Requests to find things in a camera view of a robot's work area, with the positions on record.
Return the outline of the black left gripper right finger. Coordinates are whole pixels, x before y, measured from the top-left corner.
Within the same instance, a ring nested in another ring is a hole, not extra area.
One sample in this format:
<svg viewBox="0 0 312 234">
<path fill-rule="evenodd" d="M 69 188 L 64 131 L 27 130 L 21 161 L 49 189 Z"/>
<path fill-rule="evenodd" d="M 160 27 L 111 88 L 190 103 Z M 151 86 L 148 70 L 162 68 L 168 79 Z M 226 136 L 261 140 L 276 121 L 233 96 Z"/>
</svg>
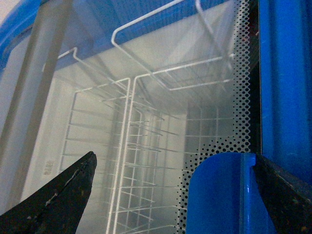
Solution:
<svg viewBox="0 0 312 234">
<path fill-rule="evenodd" d="M 279 234 L 312 232 L 312 186 L 263 155 L 253 166 L 259 194 Z"/>
</svg>

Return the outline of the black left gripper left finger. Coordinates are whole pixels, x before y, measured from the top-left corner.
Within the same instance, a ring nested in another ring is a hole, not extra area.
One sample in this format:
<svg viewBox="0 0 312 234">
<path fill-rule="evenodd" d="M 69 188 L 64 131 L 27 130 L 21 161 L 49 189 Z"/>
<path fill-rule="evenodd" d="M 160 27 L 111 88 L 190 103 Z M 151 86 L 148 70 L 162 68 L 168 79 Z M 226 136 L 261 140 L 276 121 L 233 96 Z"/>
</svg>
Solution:
<svg viewBox="0 0 312 234">
<path fill-rule="evenodd" d="M 74 234 L 91 195 L 97 157 L 88 152 L 0 216 L 2 234 Z"/>
</svg>

